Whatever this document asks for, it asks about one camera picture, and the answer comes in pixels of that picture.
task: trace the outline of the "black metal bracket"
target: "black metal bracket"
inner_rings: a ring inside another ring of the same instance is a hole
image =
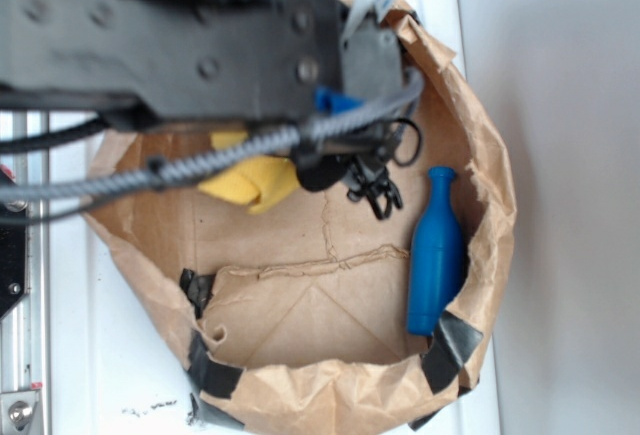
[[[13,185],[13,180],[0,170],[0,184]],[[25,219],[26,205],[0,203],[0,218]],[[27,229],[0,226],[0,319],[4,318],[27,293],[26,258]]]

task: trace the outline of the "blue object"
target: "blue object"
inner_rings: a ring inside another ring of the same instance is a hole
[[[316,89],[315,102],[318,110],[321,112],[329,112],[332,115],[338,115],[363,104],[362,100],[347,97],[346,95],[334,92],[325,87]]]
[[[411,246],[407,310],[407,331],[427,336],[433,334],[443,310],[462,288],[465,253],[462,231],[449,200],[456,172],[433,167],[429,177],[431,198]]]

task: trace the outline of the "crumpled paper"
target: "crumpled paper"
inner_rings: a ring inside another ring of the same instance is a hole
[[[409,11],[397,2],[387,23],[407,63],[427,80],[415,115],[426,146],[416,165],[391,167],[405,208],[389,221],[377,221],[366,203],[349,202],[339,184],[324,193],[299,190],[259,216],[196,189],[140,193],[87,216],[185,369],[192,330],[216,361],[248,367],[230,400],[200,394],[247,431],[377,434],[439,410],[478,382],[513,252],[509,157],[452,65],[455,54]],[[415,147],[406,138],[400,157]],[[208,145],[206,135],[109,133],[92,174]],[[433,165],[459,174],[452,205],[469,241],[466,282],[447,310],[484,334],[458,377],[436,395],[420,365],[426,339],[404,332],[407,256]],[[178,286],[183,268],[217,274],[199,321]]]

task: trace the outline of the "black clip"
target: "black clip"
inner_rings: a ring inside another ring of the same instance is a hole
[[[398,190],[396,184],[389,178],[389,170],[387,170],[386,167],[383,167],[383,169],[378,172],[376,178],[371,180],[367,177],[366,173],[368,171],[362,166],[361,161],[358,163],[358,158],[359,157],[354,157],[355,160],[350,164],[349,168],[353,176],[353,181],[359,188],[349,189],[347,197],[352,202],[359,202],[363,197],[366,197],[376,218],[378,220],[386,220],[391,217],[394,206],[398,210],[404,207],[400,190]],[[384,195],[387,199],[384,210],[380,206],[380,203],[378,203],[378,198],[381,195]]]

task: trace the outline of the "black tape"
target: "black tape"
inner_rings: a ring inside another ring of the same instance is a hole
[[[482,332],[443,312],[433,334],[433,345],[422,356],[422,370],[434,395],[451,385],[482,339]]]
[[[468,388],[468,387],[460,387],[458,389],[458,398],[466,395],[467,393],[471,393],[471,389],[470,388]],[[422,418],[419,418],[417,420],[414,420],[413,422],[409,423],[409,428],[411,430],[413,430],[414,432],[417,432],[422,427],[424,427],[427,423],[429,423],[439,413],[440,413],[440,410],[438,410],[437,412],[433,412],[433,413],[427,415],[426,417],[422,417]]]
[[[437,412],[433,412],[427,415],[426,417],[422,417],[422,418],[419,418],[418,420],[414,420],[413,422],[409,423],[409,428],[414,432],[417,432],[422,427],[424,427],[427,423],[429,423],[433,419],[433,417],[435,417],[439,413],[440,413],[440,410],[438,410]]]
[[[202,318],[204,309],[211,300],[211,288],[215,277],[215,275],[198,275],[188,268],[182,270],[180,288],[193,305],[196,318]]]
[[[244,431],[244,423],[236,420],[231,415],[223,412],[218,407],[209,405],[204,400],[200,399],[199,410],[197,412],[197,418],[207,423],[213,423],[221,427],[230,428],[232,430]]]
[[[204,390],[213,397],[231,399],[244,371],[242,368],[211,360],[207,346],[198,332],[193,332],[189,360],[191,367],[187,373],[199,390]]]

